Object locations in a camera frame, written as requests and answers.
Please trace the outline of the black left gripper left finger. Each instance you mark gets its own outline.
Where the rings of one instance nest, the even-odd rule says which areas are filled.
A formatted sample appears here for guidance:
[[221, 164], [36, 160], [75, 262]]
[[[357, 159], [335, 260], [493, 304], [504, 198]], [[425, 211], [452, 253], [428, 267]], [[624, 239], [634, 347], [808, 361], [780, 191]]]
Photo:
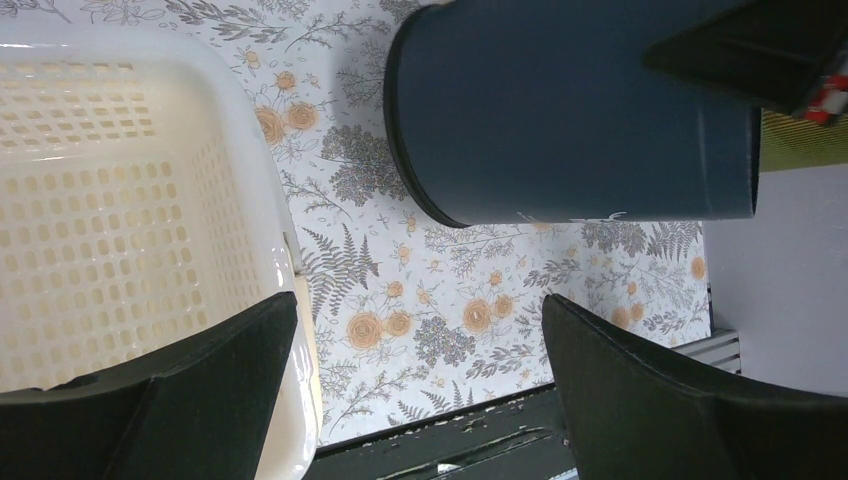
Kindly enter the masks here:
[[251, 479], [297, 326], [281, 292], [133, 360], [1, 397], [5, 479]]

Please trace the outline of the cream perforated plastic basket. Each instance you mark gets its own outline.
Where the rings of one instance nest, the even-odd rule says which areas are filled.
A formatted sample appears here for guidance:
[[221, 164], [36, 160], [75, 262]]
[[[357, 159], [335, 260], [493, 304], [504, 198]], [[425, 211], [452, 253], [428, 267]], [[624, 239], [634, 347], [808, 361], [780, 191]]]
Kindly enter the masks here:
[[321, 430], [300, 245], [223, 59], [144, 28], [1, 25], [1, 395], [44, 393], [283, 291], [298, 324], [256, 475]]

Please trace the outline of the dark blue cylindrical bin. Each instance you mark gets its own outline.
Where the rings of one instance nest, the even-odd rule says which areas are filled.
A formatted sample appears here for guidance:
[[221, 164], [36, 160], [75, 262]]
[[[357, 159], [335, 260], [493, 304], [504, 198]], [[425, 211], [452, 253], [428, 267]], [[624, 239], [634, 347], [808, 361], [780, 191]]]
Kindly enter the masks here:
[[643, 67], [727, 1], [452, 1], [401, 24], [384, 75], [400, 178], [432, 219], [750, 218], [760, 112]]

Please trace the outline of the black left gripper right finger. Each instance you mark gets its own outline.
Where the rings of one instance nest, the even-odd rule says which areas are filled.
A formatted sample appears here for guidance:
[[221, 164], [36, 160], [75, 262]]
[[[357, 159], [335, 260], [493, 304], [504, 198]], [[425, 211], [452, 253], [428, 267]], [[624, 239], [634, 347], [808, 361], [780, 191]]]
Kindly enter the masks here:
[[843, 479], [847, 401], [752, 380], [547, 296], [542, 328], [583, 479]]

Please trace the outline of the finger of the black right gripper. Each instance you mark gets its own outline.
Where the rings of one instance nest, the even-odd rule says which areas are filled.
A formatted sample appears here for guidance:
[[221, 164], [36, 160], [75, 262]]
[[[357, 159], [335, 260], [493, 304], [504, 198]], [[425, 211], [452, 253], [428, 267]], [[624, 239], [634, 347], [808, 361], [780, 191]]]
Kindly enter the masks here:
[[650, 46], [642, 62], [830, 126], [847, 111], [847, 4], [751, 1]]

